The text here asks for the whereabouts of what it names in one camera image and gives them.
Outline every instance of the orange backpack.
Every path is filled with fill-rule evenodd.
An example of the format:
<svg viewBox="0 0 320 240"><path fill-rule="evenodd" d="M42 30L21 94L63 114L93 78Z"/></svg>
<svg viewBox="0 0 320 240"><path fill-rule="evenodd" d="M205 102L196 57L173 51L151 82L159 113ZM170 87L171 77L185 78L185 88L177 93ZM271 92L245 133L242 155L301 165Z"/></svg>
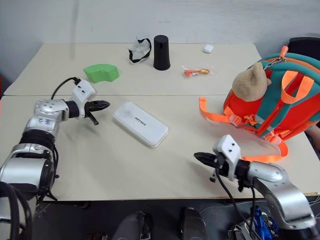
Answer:
<svg viewBox="0 0 320 240"><path fill-rule="evenodd" d="M272 163L283 159L288 155L284 140L320 120L320 61L286 54L286 49L259 61L272 82L262 98L247 102L230 90L223 105L224 115L207 112L206 98L199 99L200 110L208 119L246 129L276 144L281 152L279 156L247 156L244 160Z"/></svg>

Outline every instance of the white table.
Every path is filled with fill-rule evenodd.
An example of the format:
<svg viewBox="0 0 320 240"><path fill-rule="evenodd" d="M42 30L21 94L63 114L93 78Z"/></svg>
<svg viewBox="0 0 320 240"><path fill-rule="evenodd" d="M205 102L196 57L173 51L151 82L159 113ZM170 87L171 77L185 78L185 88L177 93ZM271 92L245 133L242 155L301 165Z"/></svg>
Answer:
<svg viewBox="0 0 320 240"><path fill-rule="evenodd" d="M153 67L153 51L145 61L130 64L128 48L131 46L131 43L78 43L73 46L46 43L4 94L51 95L69 77L87 79L84 68L112 64L118 67L120 77L113 82L94 84L99 95L225 95L235 76L261 58L254 44L213 44L211 54L202 52L204 44L170 44L171 67L159 71ZM212 66L213 74L186 78L182 65L192 69ZM70 95L73 87L68 83L57 95Z"/></svg>
<svg viewBox="0 0 320 240"><path fill-rule="evenodd" d="M212 152L218 137L231 134L242 155L278 154L276 147L231 124L203 118L199 96L97 96L111 103L95 112L99 125L89 119L70 119L61 124L56 140L60 159L53 194L61 201L227 198L219 183L209 177L213 169L201 164L195 152ZM208 111L220 113L225 95L207 96ZM0 163L17 144L33 114L39 96L4 96L1 100ZM169 127L166 139L149 148L129 135L112 119L125 101L144 108ZM287 141L289 156L280 161L291 181L306 195L320 192L320 161L304 133ZM236 198L251 198L251 191L238 192L237 183L224 180Z"/></svg>

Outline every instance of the white bracket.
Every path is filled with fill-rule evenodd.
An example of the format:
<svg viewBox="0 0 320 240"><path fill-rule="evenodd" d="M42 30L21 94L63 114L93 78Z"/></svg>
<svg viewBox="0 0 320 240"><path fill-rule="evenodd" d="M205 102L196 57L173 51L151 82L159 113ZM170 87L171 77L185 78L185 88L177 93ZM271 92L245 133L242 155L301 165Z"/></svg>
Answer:
<svg viewBox="0 0 320 240"><path fill-rule="evenodd" d="M82 80L72 90L70 101L74 101L79 108L78 119L85 117L85 105L97 95L97 91L89 82Z"/></svg>
<svg viewBox="0 0 320 240"><path fill-rule="evenodd" d="M229 165L228 179L233 181L235 179L236 166L239 159L241 159L241 150L237 142L231 135L224 135L221 137L216 145L213 147L213 151L223 153L225 160Z"/></svg>

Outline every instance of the zipper pull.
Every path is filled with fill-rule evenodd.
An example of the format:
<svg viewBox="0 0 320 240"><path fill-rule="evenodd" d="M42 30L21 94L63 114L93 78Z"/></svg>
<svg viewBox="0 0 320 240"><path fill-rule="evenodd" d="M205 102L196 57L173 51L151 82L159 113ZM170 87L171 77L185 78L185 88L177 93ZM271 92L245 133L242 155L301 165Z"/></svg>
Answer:
<svg viewBox="0 0 320 240"><path fill-rule="evenodd" d="M266 65L263 70L266 70L266 69L268 69L268 68L270 68L270 67L272 67L273 65L276 65L276 64L278 64L278 63L285 62L285 61L286 61L285 56L286 56L287 52L288 52L288 46L283 46L283 47L281 48L281 52L280 52L279 57L276 58L276 59L274 59L274 60L273 60L272 62L270 62L268 65Z"/></svg>
<svg viewBox="0 0 320 240"><path fill-rule="evenodd" d="M288 52L288 46L283 46L281 48L279 59L283 59L286 56L287 52Z"/></svg>

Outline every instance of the green foam block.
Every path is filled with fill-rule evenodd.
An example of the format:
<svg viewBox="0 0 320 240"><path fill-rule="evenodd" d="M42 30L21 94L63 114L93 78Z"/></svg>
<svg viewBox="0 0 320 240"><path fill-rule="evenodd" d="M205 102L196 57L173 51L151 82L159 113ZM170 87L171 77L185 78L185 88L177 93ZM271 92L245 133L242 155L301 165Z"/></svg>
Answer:
<svg viewBox="0 0 320 240"><path fill-rule="evenodd" d="M86 67L83 71L88 79L94 83L101 81L113 82L119 77L117 67L110 64L95 64Z"/></svg>

